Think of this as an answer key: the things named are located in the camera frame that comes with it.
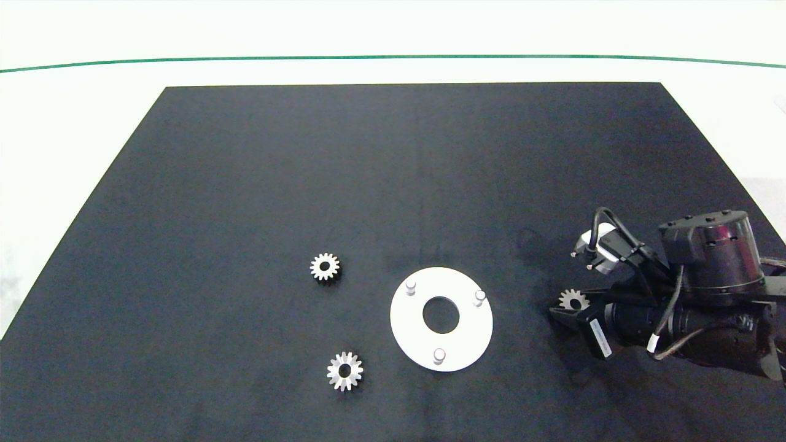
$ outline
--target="metal gear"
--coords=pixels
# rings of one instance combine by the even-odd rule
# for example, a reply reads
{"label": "metal gear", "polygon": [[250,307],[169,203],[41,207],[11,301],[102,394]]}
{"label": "metal gear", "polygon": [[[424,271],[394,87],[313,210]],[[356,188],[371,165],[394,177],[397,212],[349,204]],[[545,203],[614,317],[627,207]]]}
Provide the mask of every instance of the metal gear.
{"label": "metal gear", "polygon": [[[341,388],[341,391],[344,389],[351,391],[352,386],[357,385],[362,377],[360,373],[363,373],[363,367],[360,364],[363,361],[359,361],[358,355],[353,355],[352,352],[341,352],[341,355],[336,355],[335,359],[330,359],[330,363],[331,365],[328,365],[328,378],[330,378],[328,384],[335,384],[334,390]],[[349,366],[347,376],[341,375],[341,366],[344,364]]]}
{"label": "metal gear", "polygon": [[339,274],[341,266],[339,265],[339,259],[332,253],[320,253],[319,256],[314,257],[314,260],[311,261],[310,269],[314,279],[327,282]]}
{"label": "metal gear", "polygon": [[[579,304],[578,308],[574,308],[573,305],[571,305],[572,300],[578,301]],[[562,308],[566,308],[569,310],[584,310],[589,306],[590,306],[590,301],[587,300],[587,297],[584,296],[584,294],[578,290],[568,289],[560,293],[560,307]]]}

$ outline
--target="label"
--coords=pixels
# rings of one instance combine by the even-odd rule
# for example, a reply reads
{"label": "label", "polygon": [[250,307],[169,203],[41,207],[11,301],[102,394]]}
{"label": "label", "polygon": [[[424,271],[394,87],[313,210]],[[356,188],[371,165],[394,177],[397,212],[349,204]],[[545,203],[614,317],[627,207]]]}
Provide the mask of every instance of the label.
{"label": "label", "polygon": [[608,345],[608,341],[606,341],[606,335],[603,334],[603,329],[601,328],[601,323],[597,321],[597,319],[593,319],[589,321],[589,327],[592,329],[592,333],[595,335],[595,341],[599,347],[601,347],[601,351],[603,352],[603,357],[608,358],[612,355],[612,348]]}

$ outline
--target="white ring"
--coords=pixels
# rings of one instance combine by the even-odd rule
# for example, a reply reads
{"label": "white ring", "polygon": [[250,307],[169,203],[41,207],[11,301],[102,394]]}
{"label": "white ring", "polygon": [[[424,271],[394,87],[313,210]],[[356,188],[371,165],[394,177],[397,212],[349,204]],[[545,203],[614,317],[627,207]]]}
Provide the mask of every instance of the white ring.
{"label": "white ring", "polygon": [[[414,293],[407,293],[407,282],[410,287],[415,283]],[[391,302],[391,328],[402,351],[418,365],[436,371],[461,370],[478,360],[494,328],[489,300],[476,299],[479,290],[469,276],[447,267],[425,268],[404,279]],[[423,320],[423,307],[436,297],[450,300],[458,310],[458,324],[449,333],[436,333]]]}

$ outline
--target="cable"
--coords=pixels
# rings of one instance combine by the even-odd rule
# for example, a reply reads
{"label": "cable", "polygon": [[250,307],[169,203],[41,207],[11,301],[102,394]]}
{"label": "cable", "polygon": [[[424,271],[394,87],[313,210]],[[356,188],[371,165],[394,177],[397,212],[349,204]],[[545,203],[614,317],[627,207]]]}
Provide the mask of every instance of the cable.
{"label": "cable", "polygon": [[669,347],[666,348],[666,350],[663,350],[660,353],[649,353],[649,355],[651,358],[653,358],[656,361],[662,361],[665,358],[673,355],[677,350],[682,348],[683,345],[685,345],[688,341],[690,341],[697,335],[700,335],[708,330],[725,329],[725,328],[733,328],[733,327],[735,326],[725,321],[714,322],[708,326],[704,326],[697,330],[693,330],[691,333],[688,333],[685,336],[677,339],[675,342],[669,345]]}
{"label": "cable", "polygon": [[658,326],[655,327],[655,330],[652,332],[652,336],[649,338],[649,342],[647,343],[647,352],[650,354],[655,354],[655,350],[658,347],[658,340],[660,339],[660,332],[662,332],[663,329],[666,328],[666,324],[667,322],[669,322],[669,318],[674,314],[674,306],[677,304],[677,299],[680,297],[680,290],[682,289],[682,277],[684,274],[685,274],[685,266],[681,265],[679,270],[677,271],[677,281],[674,282],[674,294],[671,295],[671,299],[669,299],[669,304],[666,306],[666,310],[664,310],[663,314],[660,316],[660,321],[658,321]]}
{"label": "cable", "polygon": [[783,260],[781,258],[773,258],[771,256],[760,256],[758,258],[758,261],[767,266],[786,268],[786,260]]}
{"label": "cable", "polygon": [[614,227],[619,229],[619,231],[622,232],[623,236],[626,237],[630,245],[632,245],[633,247],[644,245],[644,243],[637,240],[636,237],[634,237],[633,234],[630,233],[630,230],[628,230],[627,227],[625,227],[625,224],[623,224],[623,222],[620,221],[619,218],[617,218],[617,215],[615,215],[610,208],[599,207],[595,209],[595,215],[593,215],[592,233],[589,236],[589,244],[587,245],[586,248],[587,252],[589,253],[597,252],[597,240],[599,236],[598,229],[601,224],[601,215],[606,215],[608,217],[608,219],[612,222],[612,224],[614,224]]}

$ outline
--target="green line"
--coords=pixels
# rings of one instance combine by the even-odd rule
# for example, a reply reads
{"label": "green line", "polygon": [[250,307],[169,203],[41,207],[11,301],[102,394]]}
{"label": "green line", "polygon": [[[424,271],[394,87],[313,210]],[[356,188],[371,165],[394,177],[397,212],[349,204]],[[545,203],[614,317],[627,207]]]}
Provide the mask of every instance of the green line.
{"label": "green line", "polygon": [[180,58],[135,58],[130,60],[83,61],[81,63],[46,64],[26,68],[0,69],[8,72],[37,71],[39,69],[75,68],[98,64],[160,63],[164,61],[253,61],[253,60],[403,60],[436,58],[595,58],[607,60],[687,61],[689,63],[733,64],[757,68],[786,69],[786,64],[756,63],[753,61],[711,60],[707,58],[650,57],[645,55],[589,55],[589,54],[441,54],[441,55],[297,55],[271,57],[180,57]]}

